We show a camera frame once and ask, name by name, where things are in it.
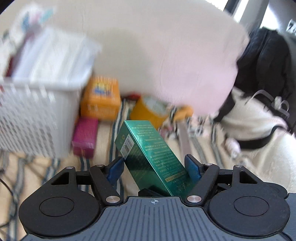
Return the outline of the green carton box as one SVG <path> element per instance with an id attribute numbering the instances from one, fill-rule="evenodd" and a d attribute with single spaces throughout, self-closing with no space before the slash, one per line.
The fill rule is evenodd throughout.
<path id="1" fill-rule="evenodd" d="M 115 145 L 139 190 L 183 198 L 193 188 L 185 167 L 148 120 L 125 120 Z"/>

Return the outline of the yellow packing tape roll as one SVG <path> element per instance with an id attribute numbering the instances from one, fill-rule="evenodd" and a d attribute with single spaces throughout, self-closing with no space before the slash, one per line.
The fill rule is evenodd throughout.
<path id="1" fill-rule="evenodd" d="M 143 95 L 130 112 L 129 119 L 134 121 L 150 121 L 157 130 L 169 116 L 169 113 L 170 110 L 167 103 L 153 96 Z"/>

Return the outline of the cream quilted cover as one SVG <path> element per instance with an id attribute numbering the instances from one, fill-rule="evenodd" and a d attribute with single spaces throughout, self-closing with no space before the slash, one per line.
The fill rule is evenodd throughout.
<path id="1" fill-rule="evenodd" d="M 234 87 L 234 108 L 221 121 L 227 136 L 238 141 L 263 138 L 272 133 L 271 140 L 262 148 L 243 150 L 240 162 L 265 182 L 283 186 L 295 192 L 295 136 L 287 131 L 286 122 L 274 115 L 262 102 L 255 98 L 244 98 L 243 91 Z"/>

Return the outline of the crumpled pink white tissue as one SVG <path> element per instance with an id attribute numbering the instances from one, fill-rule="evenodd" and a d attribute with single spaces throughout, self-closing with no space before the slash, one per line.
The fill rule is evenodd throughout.
<path id="1" fill-rule="evenodd" d="M 227 138 L 224 146 L 231 159 L 237 159 L 241 155 L 241 147 L 236 139 Z"/>

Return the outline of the magenta carton box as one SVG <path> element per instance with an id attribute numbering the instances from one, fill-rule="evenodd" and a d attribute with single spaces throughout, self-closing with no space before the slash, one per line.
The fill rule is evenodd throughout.
<path id="1" fill-rule="evenodd" d="M 79 118 L 75 125 L 72 150 L 79 157 L 92 159 L 95 154 L 98 132 L 98 120 L 93 118 Z"/>

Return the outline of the white perforated plastic basket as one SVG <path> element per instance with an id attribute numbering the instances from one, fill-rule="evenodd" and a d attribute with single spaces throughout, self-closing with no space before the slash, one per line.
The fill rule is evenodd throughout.
<path id="1" fill-rule="evenodd" d="M 43 29 L 35 27 L 27 33 L 14 56 L 13 69 L 25 41 Z M 67 156 L 87 84 L 74 90 L 56 89 L 14 83 L 11 75 L 1 78 L 1 149 L 50 158 Z"/>

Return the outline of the orange gourd toy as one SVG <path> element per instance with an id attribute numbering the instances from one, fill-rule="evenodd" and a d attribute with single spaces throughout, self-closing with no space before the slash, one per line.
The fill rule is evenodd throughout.
<path id="1" fill-rule="evenodd" d="M 183 121 L 186 118 L 190 118 L 193 115 L 193 108 L 191 106 L 183 106 L 176 110 L 173 116 L 173 122 Z"/>

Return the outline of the orange pixel character box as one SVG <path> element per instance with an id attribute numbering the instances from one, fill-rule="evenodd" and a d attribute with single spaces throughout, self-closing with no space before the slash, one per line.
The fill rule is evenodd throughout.
<path id="1" fill-rule="evenodd" d="M 102 76 L 92 77 L 80 102 L 80 114 L 83 118 L 114 121 L 120 105 L 118 80 Z"/>

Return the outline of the black backpack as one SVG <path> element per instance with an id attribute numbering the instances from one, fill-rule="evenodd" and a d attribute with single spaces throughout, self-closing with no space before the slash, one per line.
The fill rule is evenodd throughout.
<path id="1" fill-rule="evenodd" d="M 255 28 L 237 61 L 235 87 L 244 98 L 255 98 L 286 123 L 290 117 L 288 98 L 295 90 L 288 43 L 276 30 Z"/>

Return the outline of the white tissue pack in basket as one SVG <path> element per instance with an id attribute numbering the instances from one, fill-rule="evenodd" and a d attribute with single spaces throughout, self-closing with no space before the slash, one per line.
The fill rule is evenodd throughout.
<path id="1" fill-rule="evenodd" d="M 11 78 L 19 84 L 83 88 L 100 52 L 101 46 L 86 35 L 46 27 L 25 41 Z"/>

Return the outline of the large cream quilted pillow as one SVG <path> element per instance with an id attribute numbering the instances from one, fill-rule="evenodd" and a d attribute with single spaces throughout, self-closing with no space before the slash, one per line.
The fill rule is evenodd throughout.
<path id="1" fill-rule="evenodd" d="M 41 1 L 51 22 L 102 45 L 94 72 L 195 114 L 216 112 L 237 75 L 249 38 L 243 26 L 206 1 Z"/>

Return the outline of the white pink leaflet packet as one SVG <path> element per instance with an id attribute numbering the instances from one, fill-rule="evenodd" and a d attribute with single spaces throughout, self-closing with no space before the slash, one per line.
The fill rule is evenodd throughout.
<path id="1" fill-rule="evenodd" d="M 43 7 L 37 3 L 24 6 L 15 18 L 9 33 L 13 36 L 24 35 L 34 26 L 43 26 L 55 13 L 55 6 Z"/>

